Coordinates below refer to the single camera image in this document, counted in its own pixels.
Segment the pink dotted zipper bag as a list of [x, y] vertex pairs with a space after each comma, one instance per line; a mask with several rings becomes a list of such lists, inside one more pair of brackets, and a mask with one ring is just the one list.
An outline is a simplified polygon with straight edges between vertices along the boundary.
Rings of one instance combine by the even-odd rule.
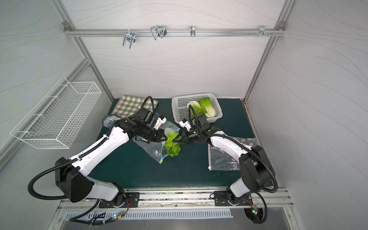
[[[233, 137], [238, 142], [250, 147], [258, 145], [256, 138]], [[208, 144], [208, 159], [210, 171], [239, 171], [239, 163], [222, 149]]]

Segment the green checkered cloth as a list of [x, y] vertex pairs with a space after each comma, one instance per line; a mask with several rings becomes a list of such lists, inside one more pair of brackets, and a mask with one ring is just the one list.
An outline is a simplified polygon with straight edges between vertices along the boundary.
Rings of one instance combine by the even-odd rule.
[[138, 112], [144, 101], [145, 98], [143, 97], [124, 94], [111, 114], [120, 118], [130, 117]]

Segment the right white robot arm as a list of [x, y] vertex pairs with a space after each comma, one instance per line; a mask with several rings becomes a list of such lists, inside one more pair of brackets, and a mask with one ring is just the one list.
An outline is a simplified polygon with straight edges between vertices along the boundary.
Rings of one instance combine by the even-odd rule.
[[227, 187], [224, 195], [230, 204], [236, 205], [242, 196], [261, 190], [270, 193], [277, 191], [275, 172], [262, 147], [245, 145], [226, 135], [218, 127], [211, 126], [203, 114], [195, 115], [192, 119], [183, 119], [179, 125], [181, 129], [179, 135], [173, 139], [174, 143], [206, 142], [237, 161], [241, 177]]

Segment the clear blue zipper bag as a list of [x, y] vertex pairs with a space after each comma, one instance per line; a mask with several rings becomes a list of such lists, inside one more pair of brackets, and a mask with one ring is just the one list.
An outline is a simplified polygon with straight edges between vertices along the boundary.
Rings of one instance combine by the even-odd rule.
[[[180, 128], [176, 124], [170, 121], [166, 121], [165, 123], [161, 124], [159, 128], [164, 130], [165, 135], [170, 132], [176, 132], [180, 130]], [[148, 140], [140, 136], [136, 136], [133, 141], [138, 146], [143, 148], [146, 153], [154, 160], [156, 160], [159, 164], [161, 164], [164, 158], [168, 156], [166, 148], [164, 147], [164, 142], [149, 142]]]

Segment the chinese cabbage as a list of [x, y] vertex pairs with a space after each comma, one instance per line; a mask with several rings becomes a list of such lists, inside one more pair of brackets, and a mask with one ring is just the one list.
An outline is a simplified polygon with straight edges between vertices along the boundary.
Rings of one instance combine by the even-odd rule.
[[179, 155], [179, 152], [181, 150], [180, 145], [176, 142], [173, 142], [173, 139], [176, 138], [178, 135], [179, 133], [174, 131], [166, 134], [167, 141], [165, 142], [164, 147], [168, 156], [175, 157]]
[[199, 99], [198, 103], [203, 108], [204, 115], [207, 118], [211, 118], [216, 115], [216, 110], [214, 109], [209, 97], [203, 97]]
[[192, 106], [192, 108], [193, 108], [196, 115], [198, 115], [198, 114], [205, 115], [207, 113], [207, 111], [197, 101], [190, 101], [187, 104], [187, 107], [189, 107], [190, 105]]

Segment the blue white porcelain bowl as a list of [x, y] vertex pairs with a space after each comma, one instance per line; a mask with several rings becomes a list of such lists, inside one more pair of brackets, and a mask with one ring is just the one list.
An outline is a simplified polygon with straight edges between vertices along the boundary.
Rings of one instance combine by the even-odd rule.
[[102, 126], [110, 128], [119, 119], [120, 118], [117, 115], [108, 115], [102, 120]]

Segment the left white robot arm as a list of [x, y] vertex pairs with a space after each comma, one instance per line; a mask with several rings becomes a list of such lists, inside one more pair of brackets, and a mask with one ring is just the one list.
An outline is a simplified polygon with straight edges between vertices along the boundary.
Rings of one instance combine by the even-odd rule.
[[126, 200], [125, 191], [116, 183], [107, 183], [89, 177], [92, 170], [114, 150], [136, 136], [149, 142], [160, 143], [167, 140], [160, 126], [167, 121], [164, 115], [141, 108], [130, 117], [114, 121], [107, 134], [96, 143], [70, 158], [60, 158], [55, 163], [56, 185], [73, 203], [83, 199], [100, 199], [118, 208]]

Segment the aluminium top rail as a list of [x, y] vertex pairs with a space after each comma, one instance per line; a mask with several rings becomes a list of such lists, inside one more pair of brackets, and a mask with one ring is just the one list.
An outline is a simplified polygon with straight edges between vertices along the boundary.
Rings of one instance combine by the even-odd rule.
[[[190, 26], [184, 29], [169, 29], [165, 37], [191, 37]], [[195, 27], [195, 37], [246, 37], [250, 36], [249, 33], [258, 31], [255, 29], [200, 29]], [[283, 25], [273, 29], [274, 36], [284, 36], [286, 30]], [[136, 35], [136, 38], [152, 37], [152, 33], [149, 29], [65, 29], [64, 33], [67, 37], [124, 37], [126, 32], [132, 32]]]

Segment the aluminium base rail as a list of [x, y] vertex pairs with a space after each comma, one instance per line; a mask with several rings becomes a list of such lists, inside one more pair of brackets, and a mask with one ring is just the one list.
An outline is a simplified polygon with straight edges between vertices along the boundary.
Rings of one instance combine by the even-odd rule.
[[[130, 208], [133, 209], [194, 209], [220, 208], [215, 206], [215, 200], [210, 195], [215, 191], [225, 191], [225, 186], [211, 187], [158, 187], [158, 188], [130, 188], [126, 196], [130, 196]], [[138, 197], [128, 193], [139, 193]], [[268, 208], [293, 208], [293, 201], [285, 188], [279, 188], [276, 193], [260, 191]], [[263, 206], [257, 194], [251, 194], [254, 205]], [[85, 199], [78, 203], [62, 200], [58, 210], [84, 210], [95, 203], [92, 199]]]

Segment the white plastic basket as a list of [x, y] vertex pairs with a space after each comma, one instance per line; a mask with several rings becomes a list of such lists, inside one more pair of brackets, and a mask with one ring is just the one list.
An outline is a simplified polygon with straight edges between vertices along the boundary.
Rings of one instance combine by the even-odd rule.
[[188, 119], [189, 113], [187, 104], [190, 101], [198, 101], [201, 98], [208, 97], [211, 100], [212, 107], [215, 110], [215, 116], [211, 118], [207, 118], [209, 123], [214, 123], [218, 119], [223, 117], [223, 112], [220, 107], [220, 104], [212, 93], [201, 93], [201, 94], [190, 94], [183, 96], [176, 96], [172, 99], [172, 113], [176, 123], [179, 123], [183, 119]]

